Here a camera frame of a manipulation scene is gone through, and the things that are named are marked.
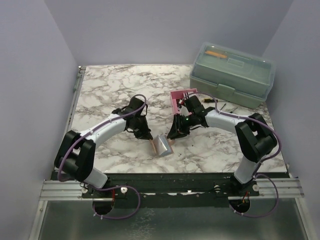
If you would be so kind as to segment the tan leather card holder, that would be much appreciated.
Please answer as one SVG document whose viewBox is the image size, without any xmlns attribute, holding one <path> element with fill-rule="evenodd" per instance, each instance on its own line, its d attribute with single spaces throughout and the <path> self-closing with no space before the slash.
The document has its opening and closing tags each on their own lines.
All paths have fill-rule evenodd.
<svg viewBox="0 0 320 240">
<path fill-rule="evenodd" d="M 150 143 L 157 157 L 165 157 L 174 153 L 173 142 L 165 135 L 157 135 Z"/>
</svg>

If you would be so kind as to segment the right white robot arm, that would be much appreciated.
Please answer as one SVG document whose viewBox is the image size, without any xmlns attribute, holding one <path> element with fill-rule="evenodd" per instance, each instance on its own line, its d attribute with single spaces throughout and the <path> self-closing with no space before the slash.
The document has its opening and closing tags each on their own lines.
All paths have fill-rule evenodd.
<svg viewBox="0 0 320 240">
<path fill-rule="evenodd" d="M 205 108 L 195 94 L 184 97 L 180 106 L 186 108 L 186 115 L 179 112 L 173 116 L 168 139 L 184 138 L 199 127 L 222 129 L 237 136 L 242 159 L 232 176 L 230 191 L 236 196 L 243 195 L 262 162 L 269 159 L 267 155 L 275 147 L 281 147 L 275 131 L 258 113 L 243 116 L 221 111 L 216 106 Z"/>
</svg>

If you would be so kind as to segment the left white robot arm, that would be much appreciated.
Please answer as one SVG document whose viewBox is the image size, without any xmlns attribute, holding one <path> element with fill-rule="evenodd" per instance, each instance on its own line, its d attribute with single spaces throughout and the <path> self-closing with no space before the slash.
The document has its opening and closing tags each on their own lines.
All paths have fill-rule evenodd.
<svg viewBox="0 0 320 240">
<path fill-rule="evenodd" d="M 136 139 L 152 140 L 146 115 L 147 99 L 142 94 L 134 95 L 129 104 L 111 112 L 106 120 L 83 132 L 68 131 L 62 140 L 54 166 L 58 169 L 60 182 L 77 180 L 93 186 L 93 191 L 101 198 L 107 197 L 111 185 L 108 176 L 94 167 L 96 149 L 113 136 L 122 132 L 134 134 Z"/>
</svg>

